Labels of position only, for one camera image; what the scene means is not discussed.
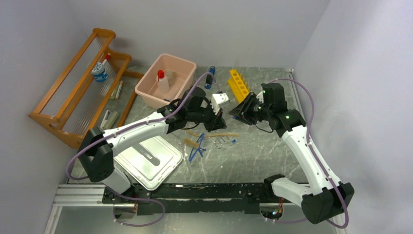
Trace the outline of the test tube brush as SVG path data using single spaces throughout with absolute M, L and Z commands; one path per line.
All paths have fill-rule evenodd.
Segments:
M 185 139 L 183 140 L 183 142 L 184 142 L 187 146 L 192 147 L 192 148 L 198 148 L 198 147 L 199 147 L 199 144 L 198 144 L 197 142 L 192 141 L 192 140 L 190 140 L 190 139 L 188 139 L 188 138 L 185 138 Z

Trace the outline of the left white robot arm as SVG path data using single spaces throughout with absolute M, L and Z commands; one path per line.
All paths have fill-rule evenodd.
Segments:
M 104 183 L 121 202 L 130 202 L 135 189 L 129 178 L 115 167 L 114 158 L 137 143 L 184 129 L 189 122 L 203 124 L 207 132 L 225 129 L 222 105 L 228 102 L 225 93 L 213 94 L 208 99 L 203 89 L 192 87 L 182 98 L 172 100 L 139 121 L 104 131 L 90 128 L 76 157 L 91 182 Z

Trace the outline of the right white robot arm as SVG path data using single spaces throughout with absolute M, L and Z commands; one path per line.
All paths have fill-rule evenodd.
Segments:
M 266 178 L 263 196 L 267 201 L 285 198 L 299 206 L 305 218 L 313 224 L 346 213 L 355 192 L 353 186 L 349 182 L 343 183 L 328 167 L 310 139 L 309 124 L 298 110 L 288 109 L 281 84 L 262 84 L 259 95 L 249 93 L 229 114 L 248 125 L 267 121 L 304 171 L 308 186 L 292 182 L 281 174 Z

